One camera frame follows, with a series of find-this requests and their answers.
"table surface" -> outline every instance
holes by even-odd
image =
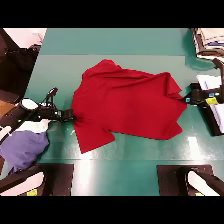
[[[170,72],[183,96],[197,74],[220,75],[213,63],[195,57],[188,29],[49,28],[26,97],[39,102],[57,87],[55,104],[67,109],[83,72],[102,59],[154,74]],[[114,142],[85,154],[80,153],[73,123],[55,123],[48,130],[50,147],[39,161],[74,163],[72,195],[159,195],[159,164],[211,164],[224,180],[224,137],[210,135],[194,106],[178,123],[183,133],[171,140],[115,133]]]

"green table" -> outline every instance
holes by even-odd
[[[195,57],[187,29],[48,29],[26,97],[41,101],[59,89],[55,103],[70,107],[82,73],[102,59],[150,73],[170,72],[188,93],[197,74],[219,75]],[[178,120],[183,133],[158,141],[116,133],[116,141],[81,154],[73,124],[52,124],[40,162],[74,163],[72,195],[159,195],[156,165],[211,164],[224,179],[224,137],[212,137],[197,107]]]

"yellow sticker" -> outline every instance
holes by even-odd
[[[37,196],[37,189],[33,189],[27,192],[27,196]]]
[[[195,193],[196,196],[204,196],[202,193],[198,192],[198,193]]]
[[[212,98],[207,98],[206,99],[206,102],[207,102],[207,104],[219,104],[218,102],[217,102],[217,100],[216,100],[216,98],[215,97],[212,97]]]

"red shirt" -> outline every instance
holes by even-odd
[[[112,132],[167,140],[182,132],[177,123],[187,104],[170,73],[123,69],[103,60],[86,70],[72,103],[82,153],[114,141]]]

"shirt sleeve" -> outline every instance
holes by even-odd
[[[74,127],[81,153],[91,151],[115,140],[114,135],[109,130],[94,122],[76,121]]]

